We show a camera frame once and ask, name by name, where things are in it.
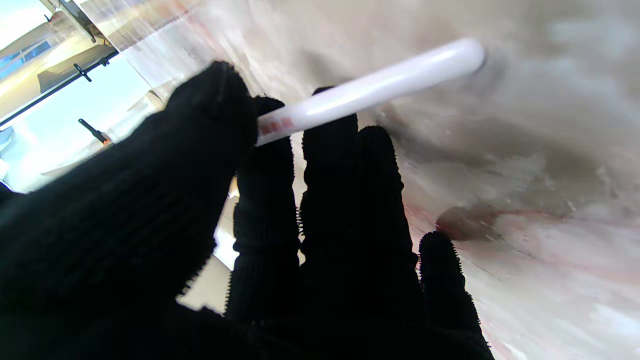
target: metal bracket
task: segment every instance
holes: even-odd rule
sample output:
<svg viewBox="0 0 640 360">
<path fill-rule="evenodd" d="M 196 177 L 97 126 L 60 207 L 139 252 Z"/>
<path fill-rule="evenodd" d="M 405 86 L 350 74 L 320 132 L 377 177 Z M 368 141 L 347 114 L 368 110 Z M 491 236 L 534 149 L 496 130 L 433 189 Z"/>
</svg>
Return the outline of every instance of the metal bracket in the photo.
<svg viewBox="0 0 640 360">
<path fill-rule="evenodd" d="M 89 75 L 80 67 L 80 65 L 75 63 L 74 67 L 76 68 L 76 70 L 78 70 L 78 72 L 80 73 L 80 76 L 83 76 L 87 81 L 92 82 L 91 78 L 89 78 Z"/>
</svg>

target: floor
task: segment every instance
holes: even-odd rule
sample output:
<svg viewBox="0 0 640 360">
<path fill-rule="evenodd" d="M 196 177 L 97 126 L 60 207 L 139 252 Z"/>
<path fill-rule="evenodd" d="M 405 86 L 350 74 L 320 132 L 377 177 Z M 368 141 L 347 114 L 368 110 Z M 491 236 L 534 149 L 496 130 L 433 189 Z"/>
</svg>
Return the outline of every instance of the floor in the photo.
<svg viewBox="0 0 640 360">
<path fill-rule="evenodd" d="M 360 114 L 392 133 L 414 240 L 436 221 L 459 240 L 496 358 L 640 356 L 636 1 L 80 6 L 163 98 L 213 59 L 234 63 L 254 94 L 292 103 L 480 39 L 490 57 L 476 74 Z"/>
</svg>

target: finger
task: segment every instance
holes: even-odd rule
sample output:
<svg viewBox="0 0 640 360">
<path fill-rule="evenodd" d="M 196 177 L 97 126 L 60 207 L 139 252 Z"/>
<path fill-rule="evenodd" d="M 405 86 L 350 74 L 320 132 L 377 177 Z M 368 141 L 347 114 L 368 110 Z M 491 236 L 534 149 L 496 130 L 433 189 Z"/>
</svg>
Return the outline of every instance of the finger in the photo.
<svg viewBox="0 0 640 360">
<path fill-rule="evenodd" d="M 258 114 L 284 106 L 255 99 Z M 292 189 L 289 138 L 254 149 L 237 173 L 240 198 L 234 209 L 234 249 L 225 316 L 261 321 L 293 315 L 298 281 L 298 224 Z"/>
<path fill-rule="evenodd" d="M 362 159 L 363 210 L 373 238 L 368 248 L 386 258 L 415 266 L 409 224 L 404 215 L 404 184 L 396 164 L 391 137 L 380 126 L 368 126 L 358 133 Z"/>
<path fill-rule="evenodd" d="M 412 252 L 409 225 L 404 216 L 404 185 L 396 165 L 396 153 L 387 132 L 379 126 L 358 133 L 362 159 L 362 211 L 370 261 L 369 281 L 381 315 L 416 319 L 424 316 Z"/>
<path fill-rule="evenodd" d="M 434 231 L 420 241 L 420 285 L 432 322 L 446 329 L 466 330 L 482 336 L 471 295 L 451 240 Z"/>
<path fill-rule="evenodd" d="M 318 89 L 314 95 L 326 89 Z M 356 204 L 360 198 L 357 135 L 355 114 L 305 131 L 302 147 L 307 161 L 307 190 L 300 217 L 307 261 L 321 252 L 357 250 L 354 240 L 360 226 L 355 219 L 358 211 L 344 204 L 345 195 Z"/>
<path fill-rule="evenodd" d="M 300 267 L 301 312 L 310 315 L 366 313 L 365 257 L 360 221 L 358 119 L 343 119 L 305 131 L 305 191 Z"/>
</svg>

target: red stain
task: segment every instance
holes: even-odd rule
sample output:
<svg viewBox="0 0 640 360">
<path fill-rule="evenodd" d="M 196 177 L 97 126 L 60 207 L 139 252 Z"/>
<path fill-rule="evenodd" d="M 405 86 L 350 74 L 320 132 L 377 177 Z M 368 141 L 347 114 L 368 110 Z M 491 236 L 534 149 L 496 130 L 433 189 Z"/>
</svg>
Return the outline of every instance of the red stain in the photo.
<svg viewBox="0 0 640 360">
<path fill-rule="evenodd" d="M 293 121 L 291 120 L 290 117 L 282 118 L 281 122 L 282 122 L 282 126 L 284 126 L 285 129 L 290 129 L 293 127 Z"/>
<path fill-rule="evenodd" d="M 271 134 L 271 129 L 269 128 L 268 125 L 262 125 L 262 126 L 260 126 L 260 134 L 262 134 L 262 135 Z"/>
<path fill-rule="evenodd" d="M 271 129 L 271 131 L 273 131 L 274 133 L 279 132 L 282 128 L 280 127 L 280 124 L 277 122 L 272 122 L 269 124 L 269 128 Z"/>
</svg>

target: translucent plastic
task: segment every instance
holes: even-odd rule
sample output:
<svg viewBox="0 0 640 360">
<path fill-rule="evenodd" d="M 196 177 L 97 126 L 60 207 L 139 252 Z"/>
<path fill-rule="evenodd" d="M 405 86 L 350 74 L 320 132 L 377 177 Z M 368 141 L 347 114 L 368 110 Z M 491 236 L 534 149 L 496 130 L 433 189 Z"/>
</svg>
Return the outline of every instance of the translucent plastic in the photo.
<svg viewBox="0 0 640 360">
<path fill-rule="evenodd" d="M 484 49 L 464 38 L 258 118 L 258 146 L 476 71 Z"/>
</svg>

